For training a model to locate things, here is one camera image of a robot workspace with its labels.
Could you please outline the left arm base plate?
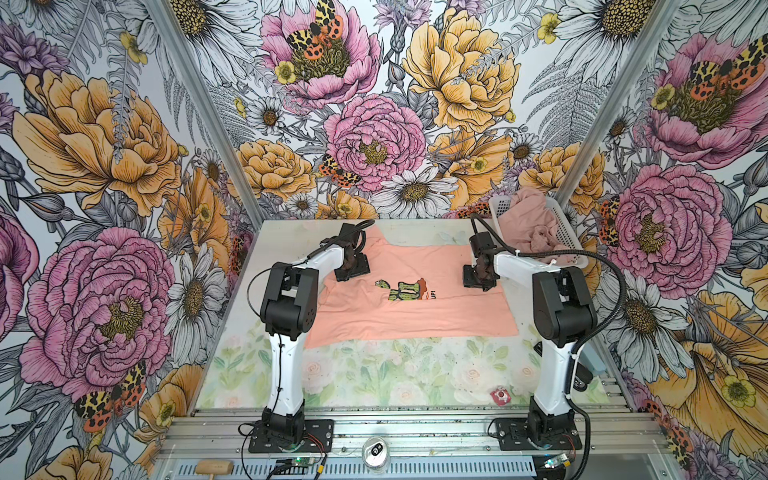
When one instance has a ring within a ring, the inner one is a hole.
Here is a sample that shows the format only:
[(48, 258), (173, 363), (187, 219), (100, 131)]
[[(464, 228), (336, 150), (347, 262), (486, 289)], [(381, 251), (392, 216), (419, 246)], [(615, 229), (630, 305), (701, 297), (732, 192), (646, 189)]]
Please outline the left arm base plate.
[(329, 453), (334, 427), (331, 419), (304, 420), (286, 428), (258, 422), (247, 435), (246, 450), (251, 454)]

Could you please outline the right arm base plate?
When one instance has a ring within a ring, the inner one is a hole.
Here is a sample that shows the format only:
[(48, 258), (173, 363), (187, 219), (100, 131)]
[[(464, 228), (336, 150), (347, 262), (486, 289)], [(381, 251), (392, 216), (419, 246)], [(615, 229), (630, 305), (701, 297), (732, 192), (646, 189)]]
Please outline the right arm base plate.
[(494, 419), (487, 433), (502, 451), (580, 450), (582, 440), (572, 420), (535, 420), (522, 417)]

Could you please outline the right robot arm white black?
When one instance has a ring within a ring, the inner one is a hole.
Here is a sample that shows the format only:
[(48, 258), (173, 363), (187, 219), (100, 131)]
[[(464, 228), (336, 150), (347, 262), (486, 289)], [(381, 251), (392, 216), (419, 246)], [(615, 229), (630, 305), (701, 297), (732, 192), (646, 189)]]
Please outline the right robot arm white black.
[(583, 272), (511, 253), (497, 246), (488, 231), (472, 235), (469, 245), (474, 263), (463, 267), (464, 285), (489, 291), (500, 279), (517, 283), (530, 294), (532, 320), (542, 338), (540, 377), (527, 416), (493, 420), (490, 436), (503, 451), (580, 449), (572, 399), (577, 343), (597, 325)]

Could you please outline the peach graphic t-shirt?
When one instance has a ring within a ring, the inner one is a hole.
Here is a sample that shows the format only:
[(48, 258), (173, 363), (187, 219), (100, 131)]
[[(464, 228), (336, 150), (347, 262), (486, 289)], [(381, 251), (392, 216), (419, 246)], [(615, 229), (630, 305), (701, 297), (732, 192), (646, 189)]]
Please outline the peach graphic t-shirt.
[(427, 337), (512, 337), (516, 320), (500, 286), (466, 288), (468, 245), (398, 246), (368, 231), (370, 272), (339, 282), (328, 276), (306, 346)]

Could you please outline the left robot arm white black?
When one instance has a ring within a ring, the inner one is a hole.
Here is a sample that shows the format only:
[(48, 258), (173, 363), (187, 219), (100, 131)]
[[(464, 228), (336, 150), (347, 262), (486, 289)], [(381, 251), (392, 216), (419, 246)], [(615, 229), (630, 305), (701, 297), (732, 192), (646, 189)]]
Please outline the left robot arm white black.
[(276, 262), (268, 275), (257, 317), (272, 353), (271, 391), (258, 425), (258, 441), (295, 451), (309, 436), (300, 370), (308, 335), (319, 309), (319, 290), (328, 275), (346, 282), (370, 272), (364, 253), (373, 220), (344, 223), (339, 233), (293, 262)]

